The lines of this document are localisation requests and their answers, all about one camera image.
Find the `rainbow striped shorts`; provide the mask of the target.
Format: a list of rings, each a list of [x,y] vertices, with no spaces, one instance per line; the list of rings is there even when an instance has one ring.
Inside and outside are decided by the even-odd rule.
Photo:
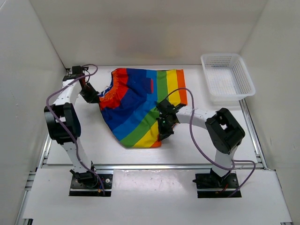
[[[188,103],[184,71],[117,68],[111,78],[99,94],[99,108],[117,141],[125,148],[161,146],[156,105],[164,98]]]

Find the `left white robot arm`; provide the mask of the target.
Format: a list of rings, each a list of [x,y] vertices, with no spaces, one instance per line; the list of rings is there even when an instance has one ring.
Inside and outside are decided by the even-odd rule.
[[[67,72],[61,89],[47,97],[44,115],[49,136],[67,153],[73,164],[71,173],[77,182],[103,191],[103,182],[81,144],[81,125],[74,108],[78,96],[89,104],[100,102],[99,92],[89,82],[94,75],[88,71],[89,67],[91,64],[73,66]]]

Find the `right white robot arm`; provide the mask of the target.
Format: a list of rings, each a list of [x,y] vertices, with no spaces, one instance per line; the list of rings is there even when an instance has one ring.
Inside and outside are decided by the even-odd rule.
[[[208,176],[208,183],[218,188],[222,187],[234,168],[233,156],[236,149],[246,135],[231,112],[226,108],[221,108],[210,113],[182,103],[174,106],[168,100],[157,103],[156,108],[159,111],[157,121],[160,141],[174,134],[173,127],[179,123],[189,125],[194,144],[196,141],[192,134],[193,126],[207,130],[212,144],[216,148],[215,160],[205,156],[213,164]]]

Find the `white plastic mesh basket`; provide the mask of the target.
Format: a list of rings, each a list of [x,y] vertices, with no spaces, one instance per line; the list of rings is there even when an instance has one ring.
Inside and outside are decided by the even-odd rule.
[[[203,54],[201,64],[213,103],[231,104],[256,93],[247,66],[240,55]]]

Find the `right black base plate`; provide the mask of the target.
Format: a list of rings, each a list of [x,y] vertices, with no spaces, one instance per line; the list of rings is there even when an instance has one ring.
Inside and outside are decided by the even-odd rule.
[[[219,184],[209,173],[196,173],[193,182],[196,184],[197,198],[241,198],[241,192],[235,190],[239,187],[237,175],[229,176]]]

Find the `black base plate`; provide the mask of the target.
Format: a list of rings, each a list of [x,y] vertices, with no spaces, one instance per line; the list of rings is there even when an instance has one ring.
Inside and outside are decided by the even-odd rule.
[[[235,190],[239,187],[237,175],[229,176],[219,184],[209,173],[196,173],[193,182],[196,184],[197,198],[241,198],[241,192]]]
[[[110,197],[112,194],[113,174],[90,172],[72,173],[69,196]]]

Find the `aluminium front rail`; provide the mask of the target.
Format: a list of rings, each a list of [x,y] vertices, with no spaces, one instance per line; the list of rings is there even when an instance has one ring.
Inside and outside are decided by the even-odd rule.
[[[209,164],[188,164],[188,165],[96,165],[96,170],[163,170],[163,169],[179,169],[179,170],[198,170],[210,169]],[[43,164],[42,169],[72,169],[72,165],[49,165]],[[252,164],[236,164],[237,169],[252,169]],[[256,164],[256,169],[265,169],[262,163]]]

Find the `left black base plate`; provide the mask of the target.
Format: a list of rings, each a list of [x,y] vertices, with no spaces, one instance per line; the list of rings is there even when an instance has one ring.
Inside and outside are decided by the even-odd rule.
[[[72,173],[69,196],[110,197],[112,194],[113,174],[90,172]]]

